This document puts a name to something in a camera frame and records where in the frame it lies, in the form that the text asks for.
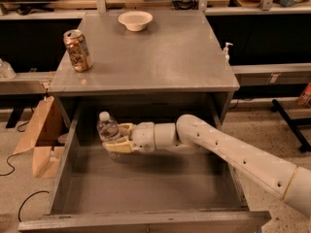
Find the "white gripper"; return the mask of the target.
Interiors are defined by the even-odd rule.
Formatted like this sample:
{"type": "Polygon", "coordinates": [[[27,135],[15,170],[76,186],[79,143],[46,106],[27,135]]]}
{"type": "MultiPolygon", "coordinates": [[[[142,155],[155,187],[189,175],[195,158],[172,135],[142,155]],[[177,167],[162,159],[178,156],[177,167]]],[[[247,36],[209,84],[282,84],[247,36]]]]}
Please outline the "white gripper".
{"type": "Polygon", "coordinates": [[[153,122],[142,122],[137,125],[133,123],[121,123],[119,125],[120,133],[123,137],[131,137],[131,142],[125,139],[122,142],[103,143],[105,150],[132,153],[133,150],[148,153],[153,152],[155,147],[155,124],[153,122]]]}

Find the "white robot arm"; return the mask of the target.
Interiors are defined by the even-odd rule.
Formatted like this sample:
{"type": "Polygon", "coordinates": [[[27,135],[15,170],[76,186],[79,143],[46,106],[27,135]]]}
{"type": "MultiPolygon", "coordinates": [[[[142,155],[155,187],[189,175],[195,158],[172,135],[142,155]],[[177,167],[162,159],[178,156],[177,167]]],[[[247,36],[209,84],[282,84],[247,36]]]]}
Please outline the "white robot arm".
{"type": "Polygon", "coordinates": [[[311,214],[311,171],[231,137],[193,115],[175,123],[122,123],[99,114],[97,131],[109,153],[151,153],[168,150],[190,154],[207,149],[285,204],[311,214]]]}

